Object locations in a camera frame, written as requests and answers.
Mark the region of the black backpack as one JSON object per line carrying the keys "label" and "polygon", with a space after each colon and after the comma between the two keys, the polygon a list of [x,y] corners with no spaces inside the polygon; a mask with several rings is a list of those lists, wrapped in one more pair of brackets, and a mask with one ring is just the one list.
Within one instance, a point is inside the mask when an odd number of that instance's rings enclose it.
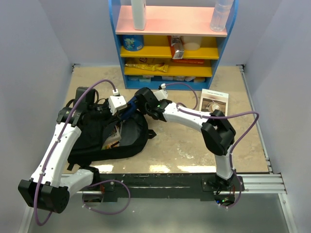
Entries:
{"label": "black backpack", "polygon": [[71,171],[74,165],[83,167],[92,162],[133,157],[142,152],[147,141],[155,136],[145,116],[137,110],[119,122],[92,120],[75,142],[68,157],[67,170]]}

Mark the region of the white coffee cover book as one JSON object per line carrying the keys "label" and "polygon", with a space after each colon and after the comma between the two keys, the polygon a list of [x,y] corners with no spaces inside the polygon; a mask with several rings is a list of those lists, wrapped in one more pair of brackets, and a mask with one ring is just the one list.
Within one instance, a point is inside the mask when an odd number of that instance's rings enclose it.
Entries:
{"label": "white coffee cover book", "polygon": [[227,116],[228,100],[228,93],[202,89],[199,111],[212,113],[215,110],[220,110]]}

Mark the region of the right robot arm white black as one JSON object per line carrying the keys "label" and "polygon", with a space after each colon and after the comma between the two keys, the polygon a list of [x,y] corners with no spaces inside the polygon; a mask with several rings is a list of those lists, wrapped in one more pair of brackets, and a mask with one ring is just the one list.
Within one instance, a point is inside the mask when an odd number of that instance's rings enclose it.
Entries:
{"label": "right robot arm white black", "polygon": [[153,92],[144,87],[135,93],[136,106],[154,120],[178,123],[197,130],[203,136],[206,148],[215,155],[216,184],[227,191],[234,184],[232,160],[229,151],[236,131],[220,110],[200,112],[167,99],[165,89]]}

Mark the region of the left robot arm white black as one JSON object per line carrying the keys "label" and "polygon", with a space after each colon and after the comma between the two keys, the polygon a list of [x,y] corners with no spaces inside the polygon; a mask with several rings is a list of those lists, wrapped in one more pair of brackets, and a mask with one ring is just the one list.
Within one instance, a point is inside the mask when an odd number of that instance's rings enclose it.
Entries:
{"label": "left robot arm white black", "polygon": [[50,145],[38,168],[18,191],[30,207],[61,213],[70,197],[84,187],[96,190],[101,179],[98,169],[79,156],[100,151],[104,121],[110,117],[107,103],[99,104],[96,89],[78,87],[75,98],[58,113]]}

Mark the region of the blue zip pencil case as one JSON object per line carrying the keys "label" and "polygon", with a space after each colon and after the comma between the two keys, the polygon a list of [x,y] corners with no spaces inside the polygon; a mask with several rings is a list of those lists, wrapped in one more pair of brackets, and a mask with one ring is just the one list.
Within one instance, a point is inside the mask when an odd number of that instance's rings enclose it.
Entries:
{"label": "blue zip pencil case", "polygon": [[119,121],[127,120],[130,116],[132,116],[135,111],[138,109],[137,107],[137,99],[132,98],[128,103],[127,107],[120,110]]}

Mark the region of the blue comic book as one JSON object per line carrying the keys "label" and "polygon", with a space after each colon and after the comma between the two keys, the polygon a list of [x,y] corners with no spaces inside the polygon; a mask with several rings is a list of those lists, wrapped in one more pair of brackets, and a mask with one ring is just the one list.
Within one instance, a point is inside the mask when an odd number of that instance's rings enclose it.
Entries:
{"label": "blue comic book", "polygon": [[105,140],[102,150],[107,150],[117,146],[121,140],[121,125],[116,125],[109,137]]}

